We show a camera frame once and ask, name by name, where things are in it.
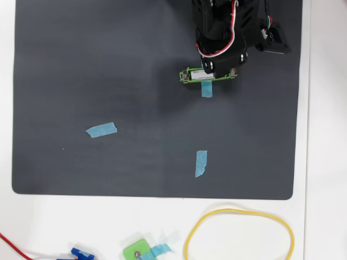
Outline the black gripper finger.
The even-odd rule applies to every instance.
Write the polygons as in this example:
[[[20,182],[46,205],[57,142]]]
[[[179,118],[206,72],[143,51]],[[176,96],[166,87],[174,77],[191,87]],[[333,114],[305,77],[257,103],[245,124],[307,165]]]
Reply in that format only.
[[[215,64],[213,75],[216,79],[228,78],[230,79],[233,76],[233,66],[227,64]]]

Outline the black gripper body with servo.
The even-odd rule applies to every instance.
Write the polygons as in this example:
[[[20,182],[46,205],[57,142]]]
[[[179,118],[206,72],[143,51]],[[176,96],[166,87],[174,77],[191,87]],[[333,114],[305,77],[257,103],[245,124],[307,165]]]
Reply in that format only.
[[[227,74],[247,60],[247,41],[238,27],[196,28],[196,46],[207,74]]]

